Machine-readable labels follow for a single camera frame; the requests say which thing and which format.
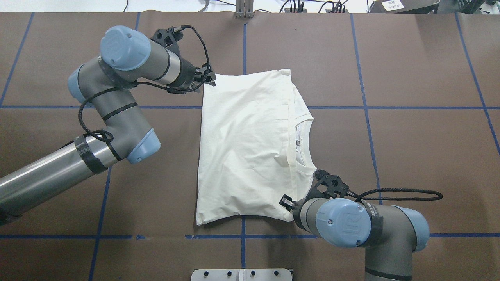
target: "gray cable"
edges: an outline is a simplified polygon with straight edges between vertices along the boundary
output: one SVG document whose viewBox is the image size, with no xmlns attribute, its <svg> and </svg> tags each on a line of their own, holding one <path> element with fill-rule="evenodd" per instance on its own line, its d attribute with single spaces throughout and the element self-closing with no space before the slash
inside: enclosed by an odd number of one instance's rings
<svg viewBox="0 0 500 281">
<path fill-rule="evenodd" d="M 207 9 L 207 7 L 209 6 L 209 4 L 210 4 L 210 0 L 205 0 L 205 6 L 201 10 L 199 10 L 198 13 L 205 11 Z"/>
</svg>

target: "robotic arm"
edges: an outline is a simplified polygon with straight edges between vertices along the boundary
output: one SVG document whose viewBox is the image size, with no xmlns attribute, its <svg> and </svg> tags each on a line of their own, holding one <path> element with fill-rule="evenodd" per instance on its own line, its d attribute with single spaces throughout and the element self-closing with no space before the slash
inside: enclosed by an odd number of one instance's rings
<svg viewBox="0 0 500 281">
<path fill-rule="evenodd" d="M 424 216 L 413 209 L 395 205 L 375 206 L 362 199 L 374 192 L 357 195 L 340 177 L 324 170 L 317 170 L 314 177 L 318 182 L 305 198 L 293 201 L 285 194 L 279 202 L 293 213 L 297 226 L 337 247 L 365 248 L 366 281 L 412 280 L 412 253 L 423 250 L 430 237 Z M 326 191 L 318 191 L 319 185 L 325 185 Z M 388 191 L 437 195 L 419 198 L 426 201 L 443 197 L 431 190 L 399 188 Z M 356 201 L 344 198 L 346 195 L 355 197 Z"/>
<path fill-rule="evenodd" d="M 201 68 L 183 59 L 177 41 L 190 28 L 207 58 Z M 208 54 L 190 25 L 159 29 L 151 37 L 126 26 L 110 28 L 100 42 L 100 55 L 81 65 L 68 79 L 68 88 L 82 106 L 92 102 L 106 124 L 100 131 L 80 135 L 59 150 L 0 178 L 0 225 L 10 223 L 83 180 L 127 159 L 135 164 L 160 149 L 160 141 L 129 89 L 146 78 L 166 85 L 169 93 L 185 94 L 203 83 L 215 85 Z"/>
</svg>

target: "white label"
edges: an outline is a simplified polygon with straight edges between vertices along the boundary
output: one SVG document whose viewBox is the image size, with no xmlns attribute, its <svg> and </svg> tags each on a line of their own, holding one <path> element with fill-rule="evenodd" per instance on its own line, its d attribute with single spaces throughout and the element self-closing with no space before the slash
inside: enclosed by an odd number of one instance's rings
<svg viewBox="0 0 500 281">
<path fill-rule="evenodd" d="M 405 8 L 400 0 L 390 0 L 382 2 L 382 6 L 386 11 L 394 11 Z"/>
</svg>

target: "folded fabric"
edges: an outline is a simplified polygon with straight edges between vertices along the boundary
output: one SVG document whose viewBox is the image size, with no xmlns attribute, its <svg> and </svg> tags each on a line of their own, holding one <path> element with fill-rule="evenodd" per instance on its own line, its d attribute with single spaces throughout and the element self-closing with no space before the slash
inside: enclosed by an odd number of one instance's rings
<svg viewBox="0 0 500 281">
<path fill-rule="evenodd" d="M 196 224 L 234 215 L 292 221 L 280 199 L 303 198 L 316 167 L 313 117 L 290 69 L 217 74 L 216 84 L 203 91 Z"/>
</svg>

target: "light blue cap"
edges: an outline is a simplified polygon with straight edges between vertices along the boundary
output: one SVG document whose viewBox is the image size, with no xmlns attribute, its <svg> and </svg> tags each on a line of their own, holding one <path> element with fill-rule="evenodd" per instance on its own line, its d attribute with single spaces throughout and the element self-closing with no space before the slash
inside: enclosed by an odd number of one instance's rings
<svg viewBox="0 0 500 281">
<path fill-rule="evenodd" d="M 396 205 L 392 206 L 403 211 L 413 225 L 416 235 L 416 247 L 413 252 L 422 251 L 427 246 L 427 241 L 429 241 L 429 237 L 431 236 L 426 218 L 414 209 L 403 208 Z"/>
<path fill-rule="evenodd" d="M 67 79 L 67 88 L 73 98 L 77 99 L 80 104 L 82 104 L 85 100 L 84 95 L 82 94 L 82 91 L 80 90 L 80 86 L 78 85 L 78 73 L 80 73 L 80 69 L 84 66 L 83 64 L 80 65 Z"/>
<path fill-rule="evenodd" d="M 131 164 L 141 162 L 142 160 L 150 157 L 152 154 L 157 152 L 162 144 L 158 139 L 153 128 L 147 132 L 147 134 L 142 138 L 139 144 L 130 152 L 127 156 L 127 160 Z"/>
<path fill-rule="evenodd" d="M 345 198 L 325 202 L 316 214 L 319 235 L 337 247 L 354 248 L 370 236 L 372 222 L 365 207 Z"/>
<path fill-rule="evenodd" d="M 100 40 L 102 59 L 117 70 L 137 69 L 148 60 L 150 54 L 150 40 L 139 31 L 123 25 L 111 27 Z"/>
</svg>

